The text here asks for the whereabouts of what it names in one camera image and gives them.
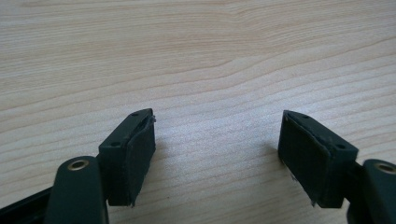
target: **table surface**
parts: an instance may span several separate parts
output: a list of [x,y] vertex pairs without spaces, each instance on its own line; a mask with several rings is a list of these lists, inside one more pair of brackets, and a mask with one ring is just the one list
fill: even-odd
[[0,2],[0,206],[151,107],[157,150],[111,223],[346,223],[277,157],[284,109],[396,162],[396,2]]

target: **wooden surface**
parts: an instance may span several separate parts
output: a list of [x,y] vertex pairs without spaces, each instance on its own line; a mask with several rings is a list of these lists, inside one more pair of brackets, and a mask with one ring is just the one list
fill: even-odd
[[396,2],[0,2],[0,206],[152,107],[157,151],[111,223],[346,223],[276,155],[282,111],[396,162]]

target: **light wood tabletop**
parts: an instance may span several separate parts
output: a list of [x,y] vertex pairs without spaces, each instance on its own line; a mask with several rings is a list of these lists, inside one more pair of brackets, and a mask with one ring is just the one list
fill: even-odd
[[279,162],[282,112],[396,163],[396,1],[0,2],[0,207],[136,110],[157,150],[110,223],[347,223]]

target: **wood grain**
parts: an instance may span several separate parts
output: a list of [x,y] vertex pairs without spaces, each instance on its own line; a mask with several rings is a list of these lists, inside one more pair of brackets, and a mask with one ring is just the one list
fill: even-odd
[[284,109],[396,162],[396,2],[0,2],[0,206],[152,107],[157,151],[111,223],[346,223],[276,155]]

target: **screw hole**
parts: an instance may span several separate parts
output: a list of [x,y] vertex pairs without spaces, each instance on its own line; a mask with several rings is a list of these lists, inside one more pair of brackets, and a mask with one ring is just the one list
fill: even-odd
[[385,163],[376,163],[375,167],[384,173],[387,173],[390,175],[396,175],[396,168],[389,166]]
[[69,169],[71,171],[77,171],[77,170],[81,170],[84,167],[88,166],[88,164],[90,164],[90,163],[85,160],[73,161],[67,166],[67,169]]
[[339,147],[339,148],[341,148],[341,149],[345,149],[345,148],[346,148],[346,146],[341,145],[341,144],[338,144],[338,145],[336,145],[336,146]]
[[113,142],[110,144],[112,147],[119,147],[121,145],[120,142]]

